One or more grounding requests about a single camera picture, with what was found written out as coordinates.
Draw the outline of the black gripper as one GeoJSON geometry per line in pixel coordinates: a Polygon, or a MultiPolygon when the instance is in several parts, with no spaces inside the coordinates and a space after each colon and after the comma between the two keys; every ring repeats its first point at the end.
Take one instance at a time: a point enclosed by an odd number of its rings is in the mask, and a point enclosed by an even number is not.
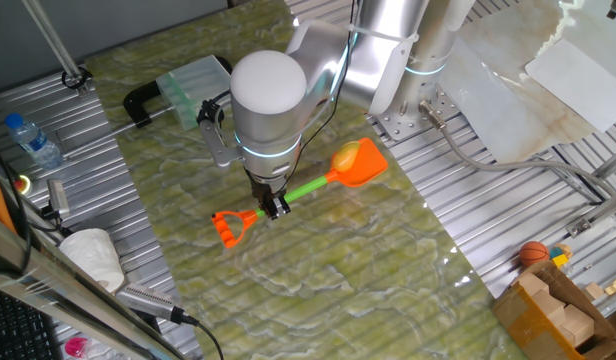
{"type": "Polygon", "coordinates": [[[259,208],[269,219],[275,220],[291,212],[283,197],[287,192],[287,179],[284,175],[266,178],[248,170],[245,172],[251,184],[252,196],[258,200],[259,208]]]}

